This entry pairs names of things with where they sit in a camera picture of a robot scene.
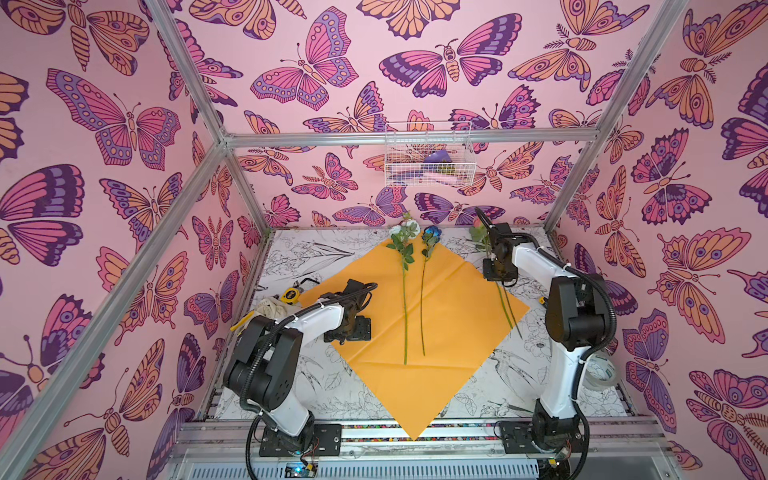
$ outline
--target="butterfly wallpaper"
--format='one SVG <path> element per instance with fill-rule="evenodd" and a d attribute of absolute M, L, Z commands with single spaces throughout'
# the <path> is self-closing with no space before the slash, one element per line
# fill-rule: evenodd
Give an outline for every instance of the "butterfly wallpaper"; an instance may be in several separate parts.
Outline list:
<path fill-rule="evenodd" d="M 605 278 L 627 394 L 693 480 L 768 475 L 766 18 L 689 2 L 558 228 Z"/>

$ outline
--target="butterfly illustration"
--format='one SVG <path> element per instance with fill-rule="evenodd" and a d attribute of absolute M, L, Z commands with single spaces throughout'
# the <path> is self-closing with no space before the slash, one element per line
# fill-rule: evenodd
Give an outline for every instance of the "butterfly illustration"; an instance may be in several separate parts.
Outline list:
<path fill-rule="evenodd" d="M 312 210 L 312 226 L 315 228 L 336 227 L 336 225 L 331 225 L 331 219 L 314 210 Z"/>
<path fill-rule="evenodd" d="M 611 184 L 608 185 L 608 189 L 598 196 L 598 201 L 595 202 L 595 206 L 598 210 L 598 215 L 605 220 L 609 220 L 598 227 L 594 232 L 597 235 L 608 235 L 608 240 L 605 242 L 605 249 L 603 255 L 605 261 L 610 265 L 616 266 L 621 264 L 624 268 L 630 271 L 633 275 L 640 278 L 645 277 L 645 263 L 637 252 L 637 248 L 634 247 L 632 242 L 629 241 L 626 235 L 621 232 L 621 229 L 629 230 L 624 226 L 624 217 L 619 218 L 621 215 L 621 206 L 624 203 L 624 189 L 627 186 L 627 169 L 624 165 L 621 165 L 614 174 Z"/>
<path fill-rule="evenodd" d="M 667 440 L 670 444 L 670 450 L 674 453 L 677 463 L 683 470 L 697 470 L 703 466 L 699 457 L 695 456 L 689 450 L 674 440 Z"/>
<path fill-rule="evenodd" d="M 352 42 L 346 36 L 345 23 L 346 14 L 329 7 L 312 23 L 306 36 L 306 60 L 300 58 L 298 67 L 265 71 L 250 90 L 259 99 L 274 98 L 281 104 L 298 99 L 318 111 L 329 97 L 323 85 L 341 88 L 357 78 L 352 64 L 343 56 Z"/>
<path fill-rule="evenodd" d="M 194 395 L 190 392 L 199 389 L 205 383 L 206 361 L 205 355 L 200 356 L 200 345 L 194 335 L 191 333 L 185 335 L 181 340 L 176 368 L 178 394 L 176 390 L 170 394 L 172 400 L 166 412 L 169 412 L 172 406 L 187 406 L 194 401 Z"/>
<path fill-rule="evenodd" d="M 113 402 L 102 415 L 86 413 L 64 423 L 66 428 L 79 418 L 92 416 L 103 419 L 103 427 L 80 433 L 38 453 L 23 479 L 67 478 L 72 472 L 88 472 L 91 478 L 95 478 L 104 461 L 107 435 L 110 435 L 114 450 L 128 457 L 131 439 L 122 420 L 140 422 L 157 410 L 163 396 L 163 384 L 158 380 L 163 365 L 164 350 L 163 339 L 159 339 L 150 347 L 136 368 L 116 412 Z M 128 369 L 123 371 L 118 385 L 127 372 Z M 62 455 L 62 452 L 72 452 L 72 454 Z"/>
<path fill-rule="evenodd" d="M 624 348 L 634 356 L 627 362 L 627 381 L 643 393 L 645 405 L 659 418 L 661 427 L 669 433 L 677 433 L 677 416 L 674 413 L 672 397 L 667 387 L 669 381 L 661 372 L 667 363 L 657 363 L 664 355 L 669 342 L 667 314 L 654 309 L 646 318 L 640 319 L 636 329 L 622 329 Z"/>
<path fill-rule="evenodd" d="M 657 238 L 664 242 L 662 253 L 667 271 L 659 276 L 656 288 L 648 290 L 648 295 L 658 292 L 667 305 L 677 305 L 677 311 L 697 333 L 704 334 L 710 342 L 725 343 L 720 318 L 695 283 L 714 295 L 712 290 L 701 284 L 700 279 L 720 274 L 704 275 L 699 272 L 719 266 L 739 253 L 751 237 L 739 228 L 720 228 L 698 233 L 692 240 L 680 235 L 667 242 L 659 233 Z"/>
<path fill-rule="evenodd" d="M 649 9 L 649 5 L 643 5 L 629 15 L 622 15 L 613 3 L 603 2 L 598 6 L 598 0 L 561 0 L 560 7 L 568 27 L 577 36 L 570 38 L 568 29 L 558 24 L 560 39 L 547 43 L 544 48 L 566 48 L 549 51 L 514 67 L 507 73 L 510 78 L 528 81 L 541 81 L 552 75 L 555 80 L 576 78 L 581 81 L 579 89 L 587 91 L 592 73 L 587 61 L 576 51 L 594 50 L 597 44 L 579 35 L 606 35 L 619 31 L 632 25 Z"/>
<path fill-rule="evenodd" d="M 464 72 L 469 84 L 477 87 L 483 78 L 502 69 L 501 60 L 483 55 L 506 55 L 522 28 L 522 19 L 517 13 L 494 18 L 467 35 L 455 50 L 451 43 L 457 38 L 447 45 L 435 45 L 435 48 L 443 48 L 442 55 L 434 51 L 404 51 L 382 60 L 379 70 L 403 87 L 410 87 L 418 81 L 412 90 L 416 98 L 444 96 L 448 89 L 448 77 L 458 81 L 459 69 Z"/>
<path fill-rule="evenodd" d="M 46 85 L 67 104 L 73 121 L 96 132 L 96 143 L 106 165 L 128 165 L 138 149 L 144 165 L 165 170 L 165 147 L 174 144 L 174 136 L 181 129 L 174 112 L 150 107 L 134 116 L 133 110 L 124 107 L 127 113 L 123 114 L 91 82 L 54 68 L 48 69 Z"/>
<path fill-rule="evenodd" d="M 675 129 L 672 135 L 657 138 L 650 154 L 644 154 L 632 167 L 632 178 L 635 182 L 655 182 L 643 192 L 655 192 L 643 207 L 643 220 L 646 223 L 658 225 L 672 219 L 682 225 L 691 215 L 703 211 L 710 204 L 712 197 L 704 190 L 690 185 L 670 183 L 690 177 L 688 174 L 673 178 L 675 172 L 685 165 L 683 162 L 673 170 L 687 141 L 688 129 Z"/>
<path fill-rule="evenodd" d="M 219 361 L 219 358 L 221 358 L 221 354 L 224 351 L 225 345 L 224 343 L 226 340 L 223 338 L 217 338 L 214 340 L 214 350 L 216 350 L 216 361 Z"/>
<path fill-rule="evenodd" d="M 631 128 L 632 125 L 624 125 L 624 118 L 619 120 L 619 123 L 614 125 L 611 129 L 611 134 L 608 136 L 608 141 L 605 144 L 603 153 L 611 151 L 611 165 L 621 160 L 621 155 L 625 151 L 630 151 L 633 148 L 638 147 L 643 143 L 645 135 L 643 132 L 637 130 L 624 131 L 625 128 Z"/>
<path fill-rule="evenodd" d="M 344 193 L 357 190 L 357 183 L 352 178 L 352 172 L 341 166 L 339 158 L 331 153 L 326 155 L 326 173 L 320 167 L 312 166 L 317 172 L 317 177 L 307 177 L 304 180 L 315 182 L 313 184 L 298 185 L 291 190 L 301 195 L 312 195 L 315 198 L 328 198 L 334 200 L 346 200 Z"/>
<path fill-rule="evenodd" d="M 476 114 L 474 111 L 455 109 L 451 111 L 449 121 L 453 122 L 451 130 L 533 128 L 536 120 L 531 116 L 536 113 L 536 109 L 539 107 L 541 107 L 541 104 L 533 98 L 533 90 L 525 85 L 520 85 L 507 97 L 507 101 L 502 105 L 501 111 L 498 111 L 498 104 L 496 104 L 496 110 L 493 112 L 493 115 L 488 114 L 485 108 L 483 108 L 482 111 L 485 117 Z M 488 144 L 485 142 L 473 144 L 472 146 L 476 154 L 488 148 Z"/>
<path fill-rule="evenodd" d="M 17 150 L 24 144 L 24 131 L 16 126 L 14 118 L 5 115 L 19 111 L 29 98 L 29 82 L 0 71 L 0 162 L 6 158 L 18 158 Z"/>
<path fill-rule="evenodd" d="M 493 164 L 484 169 L 485 171 L 475 172 L 475 179 L 472 181 L 471 185 L 459 188 L 458 192 L 461 195 L 467 196 L 479 194 L 485 186 L 486 180 L 488 180 L 491 183 L 491 186 L 496 190 L 502 191 L 501 177 L 510 178 L 512 180 L 526 178 L 533 172 L 533 165 L 531 164 L 536 158 L 536 154 L 538 154 L 543 146 L 544 142 L 542 141 L 530 141 L 506 157 L 504 161 L 499 164 L 498 168 L 494 168 L 498 156 L 506 153 L 506 150 L 503 150 L 493 159 Z"/>
<path fill-rule="evenodd" d="M 83 210 L 83 177 L 74 165 L 44 167 L 23 177 L 0 198 L 0 220 L 28 220 L 0 228 L 0 258 L 21 261 L 16 242 L 48 266 L 57 266 L 64 250 L 80 243 L 83 232 L 69 222 L 42 217 L 79 217 Z"/>
<path fill-rule="evenodd" d="M 549 171 L 549 180 L 541 178 L 540 185 L 531 185 L 530 187 L 521 187 L 513 190 L 509 197 L 520 198 L 523 201 L 530 200 L 534 204 L 549 205 L 557 198 L 557 192 L 563 187 L 565 179 L 573 168 L 573 164 L 568 161 L 571 155 L 567 157 L 558 157 L 552 169 Z"/>
<path fill-rule="evenodd" d="M 288 12 L 304 18 L 304 10 L 298 0 L 276 0 Z M 243 2 L 222 2 L 221 0 L 194 0 L 190 15 L 203 22 L 218 23 L 237 27 L 244 21 L 243 33 L 256 40 L 267 40 L 275 32 L 277 22 L 270 0 L 244 0 Z"/>
<path fill-rule="evenodd" d="M 424 212 L 421 218 L 429 220 L 435 225 L 455 220 L 456 226 L 471 226 L 478 216 L 475 208 L 482 210 L 491 220 L 499 218 L 505 212 L 503 208 L 490 207 L 488 205 L 467 207 L 467 204 L 460 204 L 459 202 L 456 202 L 456 205 L 454 205 L 453 202 L 434 194 L 416 194 L 413 198 L 419 210 Z"/>
<path fill-rule="evenodd" d="M 761 302 L 768 303 L 768 272 L 757 272 L 754 275 L 749 275 L 739 270 L 728 270 L 727 272 L 744 280 L 746 284 L 744 292 Z M 768 312 L 755 312 L 755 315 L 768 318 Z M 742 354 L 742 357 L 751 359 L 756 356 L 768 355 L 768 329 L 755 333 L 752 335 L 752 338 L 757 344 L 755 350 Z"/>
<path fill-rule="evenodd" d="M 203 324 L 206 338 L 214 336 L 219 328 L 219 318 L 223 323 L 232 320 L 234 299 L 237 296 L 237 282 L 240 274 L 237 270 L 227 275 L 218 292 L 198 293 L 184 302 L 184 315 L 190 317 L 195 325 Z"/>
<path fill-rule="evenodd" d="M 755 375 L 743 379 L 722 369 L 715 370 L 714 381 L 705 372 L 697 370 L 688 377 L 703 392 L 694 390 L 697 399 L 688 399 L 685 403 L 698 420 L 709 422 L 707 434 L 710 439 L 733 457 L 746 478 L 765 480 L 749 442 L 737 430 L 740 425 L 746 437 L 762 452 L 766 443 L 752 427 L 764 427 L 765 415 L 758 412 L 742 414 L 736 409 L 757 409 L 768 404 L 768 378 Z"/>
<path fill-rule="evenodd" d="M 430 21 L 450 20 L 459 10 L 461 0 L 362 0 L 357 9 L 377 19 L 388 18 L 386 24 L 396 37 L 421 38 Z"/>
<path fill-rule="evenodd" d="M 587 252 L 587 249 L 580 243 L 576 243 L 574 246 L 574 265 L 582 272 L 589 274 L 599 273 L 600 275 L 605 276 L 605 274 L 594 264 L 592 255 L 590 255 L 589 252 Z M 629 315 L 637 310 L 637 300 L 631 293 L 629 293 L 629 290 L 613 280 L 605 280 L 605 289 L 608 291 L 608 296 L 614 304 L 617 315 Z"/>
<path fill-rule="evenodd" d="M 109 196 L 112 206 L 118 211 L 124 220 L 128 220 L 128 226 L 136 239 L 136 251 L 144 245 L 152 230 L 160 223 L 160 219 L 168 212 L 170 205 L 181 192 L 181 173 L 171 175 L 160 188 L 160 193 L 155 197 L 154 188 L 147 196 L 140 194 L 138 190 L 128 184 L 102 178 L 99 183 L 104 188 L 104 193 Z"/>
<path fill-rule="evenodd" d="M 747 168 L 768 165 L 768 114 L 764 105 L 768 101 L 768 65 L 757 72 L 739 102 L 739 111 L 763 122 L 758 124 L 747 118 L 730 118 L 720 134 L 726 139 L 724 160 L 734 160 L 761 151 L 750 160 Z M 757 202 L 757 211 L 768 217 L 768 168 L 750 178 L 739 190 L 742 197 Z"/>
<path fill-rule="evenodd" d="M 245 118 L 254 134 L 269 135 L 278 134 L 280 129 L 268 118 L 256 115 L 250 110 L 245 111 Z M 285 153 L 301 154 L 312 150 L 314 147 L 269 147 L 251 148 L 252 155 L 238 157 L 240 166 L 249 172 L 263 171 L 267 175 L 279 175 L 285 178 L 286 183 L 293 185 L 293 175 L 290 174 L 280 162 L 289 160 Z"/>
<path fill-rule="evenodd" d="M 272 199 L 271 209 L 264 206 L 264 217 L 266 224 L 272 228 L 282 228 L 291 222 L 297 222 L 301 218 L 299 211 L 290 206 L 290 200 L 285 194 L 278 195 Z"/>
<path fill-rule="evenodd" d="M 237 218 L 237 224 L 240 225 L 240 229 L 243 231 L 245 246 L 251 248 L 253 245 L 261 243 L 261 232 L 256 223 L 249 219 L 250 217 L 246 218 L 244 215 L 241 215 Z"/>
<path fill-rule="evenodd" d="M 128 261 L 111 248 L 102 247 L 96 262 L 100 267 L 98 275 L 102 281 L 101 286 L 111 292 L 128 267 Z M 160 276 L 155 282 L 158 267 L 159 265 L 155 267 L 155 274 L 141 286 L 128 311 L 123 315 L 120 321 L 120 335 L 114 341 L 115 346 L 120 345 L 123 335 L 127 332 L 133 332 L 144 325 L 149 316 L 156 323 L 168 322 L 172 329 L 176 328 L 172 317 L 179 303 L 176 296 L 187 274 L 187 252 L 181 252 L 172 258 L 160 271 Z"/>
<path fill-rule="evenodd" d="M 186 422 L 191 422 L 194 418 L 194 410 L 187 407 L 174 409 L 160 430 L 157 441 L 152 449 L 152 456 L 149 459 L 147 467 L 147 480 L 155 480 L 165 468 L 170 460 L 170 454 L 176 445 L 179 428 Z"/>
<path fill-rule="evenodd" d="M 376 88 L 374 81 L 370 81 L 357 95 L 355 107 L 351 114 L 347 108 L 346 115 L 339 112 L 339 115 L 344 118 L 310 118 L 304 121 L 304 124 L 321 134 L 387 131 L 386 117 L 382 113 L 383 111 L 384 102 L 379 96 L 379 89 Z M 351 145 L 345 148 L 349 158 L 352 158 L 352 150 L 357 146 Z"/>
<path fill-rule="evenodd" d="M 683 42 L 694 54 L 702 58 L 685 58 L 680 68 L 689 73 L 673 78 L 661 85 L 648 99 L 646 108 L 658 99 L 673 110 L 678 107 L 680 118 L 696 127 L 712 128 L 714 112 L 712 98 L 707 84 L 698 75 L 704 76 L 710 83 L 717 81 L 713 66 L 730 57 L 730 52 L 718 55 L 731 45 L 752 33 L 768 19 L 768 3 L 750 2 L 736 7 L 721 21 L 720 14 L 705 19 L 701 24 L 694 23 L 694 10 L 689 9 L 683 21 Z"/>
<path fill-rule="evenodd" d="M 406 211 L 402 202 L 408 198 L 405 187 L 384 187 L 378 195 L 376 201 L 373 197 L 371 201 L 365 204 L 358 204 L 357 207 L 347 207 L 333 214 L 334 220 L 360 223 L 363 222 L 369 227 L 381 227 L 386 222 L 384 216 L 390 218 L 399 218 Z"/>
<path fill-rule="evenodd" d="M 83 310 L 82 300 L 76 300 L 69 295 L 61 295 L 56 299 L 45 318 L 42 337 L 40 338 L 38 362 L 35 362 L 35 357 L 32 354 L 32 345 L 28 335 L 24 335 L 23 338 L 29 350 L 29 362 L 17 362 L 5 354 L 0 356 L 13 365 L 27 369 L 26 379 L 17 373 L 0 369 L 0 448 L 22 420 L 29 406 L 35 401 L 31 386 L 35 386 L 37 392 L 43 390 L 50 376 L 69 354 L 90 321 L 91 312 Z M 89 373 L 86 376 L 83 383 L 80 384 L 81 389 L 86 389 L 101 378 L 101 370 L 104 369 L 104 363 L 101 362 L 103 358 L 104 354 L 101 354 L 91 369 L 95 369 L 93 375 Z"/>
<path fill-rule="evenodd" d="M 197 233 L 197 246 L 200 253 L 205 256 L 205 266 L 208 270 L 214 269 L 214 264 L 221 263 L 221 268 L 227 265 L 227 252 L 232 247 L 231 237 L 235 223 L 230 220 L 221 228 L 219 223 L 214 227 L 214 222 L 208 217 L 208 227 L 199 218 L 192 216 L 192 227 Z"/>
<path fill-rule="evenodd" d="M 115 70 L 123 75 L 133 75 L 138 61 L 131 55 L 149 38 L 149 25 L 136 15 L 117 10 L 107 10 L 86 15 L 80 8 L 84 2 L 50 2 L 29 0 L 11 2 L 4 0 L 0 6 L 16 25 L 37 35 L 53 35 L 64 24 L 69 13 L 72 50 L 85 71 L 91 58 L 91 37 L 101 54 Z"/>
<path fill-rule="evenodd" d="M 248 282 L 248 276 L 251 270 L 253 270 L 254 263 L 255 261 L 249 262 L 245 255 L 243 255 L 243 252 L 240 252 L 240 277 L 243 279 L 243 286 L 246 286 Z"/>
<path fill-rule="evenodd" d="M 205 90 L 208 93 L 210 100 L 215 104 L 230 105 L 231 107 L 236 107 L 237 102 L 235 100 L 217 90 L 216 88 L 211 87 L 211 85 L 216 84 L 216 81 L 212 79 L 212 77 L 240 78 L 243 76 L 243 73 L 221 63 L 218 60 L 205 58 L 205 52 L 197 43 L 197 39 L 192 36 L 189 25 L 181 20 L 176 20 L 176 26 L 179 29 L 179 33 L 181 33 L 181 38 L 184 40 L 184 44 L 187 46 L 187 50 L 190 52 L 192 62 L 197 69 L 197 73 L 203 80 L 203 85 L 205 86 Z M 184 81 L 184 78 L 181 76 L 178 65 L 176 65 L 176 61 L 168 51 L 168 47 L 165 45 L 165 40 L 163 40 L 163 36 L 160 35 L 159 31 L 157 32 L 157 37 L 160 39 L 160 43 L 163 45 L 163 50 L 165 50 L 165 55 L 168 58 L 168 64 L 170 65 L 171 69 L 168 98 L 171 100 L 176 100 L 179 98 L 179 95 L 181 95 L 182 91 L 184 92 L 184 96 L 189 96 L 190 92 L 187 89 L 187 84 Z M 197 114 L 199 111 L 197 110 L 197 106 L 194 104 L 193 99 L 190 99 L 190 112 L 192 114 L 192 123 L 195 123 L 197 121 Z"/>
<path fill-rule="evenodd" d="M 581 184 L 578 186 L 578 190 L 576 190 L 573 198 L 568 202 L 568 206 L 565 208 L 565 213 L 568 214 L 571 220 L 576 220 L 577 225 L 584 225 L 585 232 L 590 226 L 589 210 L 587 210 L 586 204 L 586 202 L 589 201 L 590 196 L 587 195 L 587 192 L 592 188 L 594 182 L 597 181 L 599 174 L 600 169 L 597 165 L 595 165 L 592 170 L 588 171 L 581 181 Z"/>
<path fill-rule="evenodd" d="M 588 117 L 584 116 L 580 111 L 576 111 L 581 116 L 581 120 L 576 118 L 576 115 L 570 111 L 563 110 L 562 108 L 555 108 L 549 112 L 549 123 L 554 128 L 595 128 L 600 121 L 600 112 L 602 110 L 593 111 Z M 564 144 L 565 141 L 553 141 L 553 145 Z"/>

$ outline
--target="wire basket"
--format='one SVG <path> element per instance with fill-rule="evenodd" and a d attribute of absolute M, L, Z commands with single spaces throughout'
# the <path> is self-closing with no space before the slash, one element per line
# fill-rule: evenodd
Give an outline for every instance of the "wire basket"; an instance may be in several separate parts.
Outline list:
<path fill-rule="evenodd" d="M 446 185 L 466 187 L 477 160 L 471 130 L 419 130 L 422 122 L 391 122 L 384 134 L 384 183 L 390 187 Z"/>

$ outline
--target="metal vent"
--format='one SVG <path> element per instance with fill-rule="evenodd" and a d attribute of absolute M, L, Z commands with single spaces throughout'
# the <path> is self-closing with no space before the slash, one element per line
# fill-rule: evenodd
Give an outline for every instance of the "metal vent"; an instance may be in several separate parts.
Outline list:
<path fill-rule="evenodd" d="M 253 466 L 256 477 L 284 478 L 289 462 Z M 239 480 L 248 478 L 245 464 L 222 466 L 216 463 L 196 464 L 191 480 Z M 496 478 L 538 478 L 535 460 L 496 458 L 482 460 L 413 460 L 413 461 L 334 461 L 321 462 L 315 478 L 322 480 L 380 478 L 382 480 L 492 480 Z"/>

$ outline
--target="metal rail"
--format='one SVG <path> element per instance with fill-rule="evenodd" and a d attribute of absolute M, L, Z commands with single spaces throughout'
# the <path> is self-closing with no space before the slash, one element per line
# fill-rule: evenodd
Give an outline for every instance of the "metal rail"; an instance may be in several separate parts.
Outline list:
<path fill-rule="evenodd" d="M 666 0 L 654 19 L 654 23 L 645 33 L 637 53 L 632 58 L 632 62 L 624 71 L 619 85 L 616 87 L 607 108 L 603 111 L 598 122 L 598 137 L 590 141 L 587 147 L 581 152 L 581 156 L 568 175 L 565 185 L 560 190 L 557 200 L 549 210 L 547 220 L 544 223 L 544 229 L 551 232 L 560 216 L 565 212 L 565 208 L 581 185 L 584 177 L 587 175 L 590 167 L 597 160 L 601 153 L 603 144 L 611 135 L 616 123 L 621 118 L 621 114 L 634 95 L 635 90 L 643 80 L 643 76 L 648 68 L 653 64 L 654 59 L 659 54 L 661 47 L 667 40 L 672 28 L 677 24 L 677 19 L 683 13 L 688 0 Z"/>

